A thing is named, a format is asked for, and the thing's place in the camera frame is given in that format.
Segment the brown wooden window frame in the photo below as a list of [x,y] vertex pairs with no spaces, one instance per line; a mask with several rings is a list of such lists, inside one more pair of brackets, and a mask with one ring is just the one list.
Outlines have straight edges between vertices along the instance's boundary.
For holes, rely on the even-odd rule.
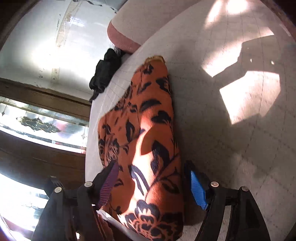
[[87,100],[1,78],[1,96],[40,108],[89,121],[91,103]]

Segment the pink rolled bolster quilt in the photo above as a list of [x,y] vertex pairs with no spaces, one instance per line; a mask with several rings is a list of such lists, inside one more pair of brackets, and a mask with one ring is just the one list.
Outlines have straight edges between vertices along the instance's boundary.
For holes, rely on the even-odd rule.
[[166,23],[197,2],[126,1],[109,22],[107,35],[115,47],[132,54]]

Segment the orange floral long-sleeve shirt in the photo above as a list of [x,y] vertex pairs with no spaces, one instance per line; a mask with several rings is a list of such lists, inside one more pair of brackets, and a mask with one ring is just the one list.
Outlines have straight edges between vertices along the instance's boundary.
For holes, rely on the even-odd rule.
[[149,240],[178,240],[184,227],[180,151],[165,60],[147,58],[98,124],[103,166],[119,173],[104,211]]

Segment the black garment pile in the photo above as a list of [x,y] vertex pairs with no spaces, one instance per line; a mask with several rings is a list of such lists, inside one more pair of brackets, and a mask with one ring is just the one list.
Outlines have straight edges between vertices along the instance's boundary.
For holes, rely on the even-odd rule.
[[89,88],[93,90],[93,95],[89,99],[89,102],[93,102],[107,88],[113,75],[121,66],[121,58],[124,54],[125,52],[117,47],[114,49],[109,48],[103,60],[99,60],[96,65],[95,74],[89,82]]

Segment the stained glass window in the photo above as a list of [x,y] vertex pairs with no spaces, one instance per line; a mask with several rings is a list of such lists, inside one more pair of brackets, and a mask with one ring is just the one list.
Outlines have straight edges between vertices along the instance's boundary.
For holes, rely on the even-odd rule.
[[1,131],[36,144],[85,154],[89,122],[1,97]]

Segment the quilted pink bed cover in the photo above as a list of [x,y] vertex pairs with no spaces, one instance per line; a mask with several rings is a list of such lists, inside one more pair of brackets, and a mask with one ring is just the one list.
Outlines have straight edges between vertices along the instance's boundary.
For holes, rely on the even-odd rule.
[[182,158],[249,187],[270,238],[285,240],[295,228],[295,25],[274,1],[198,1],[170,20],[93,101],[87,180],[99,170],[99,119],[153,55],[169,70]]

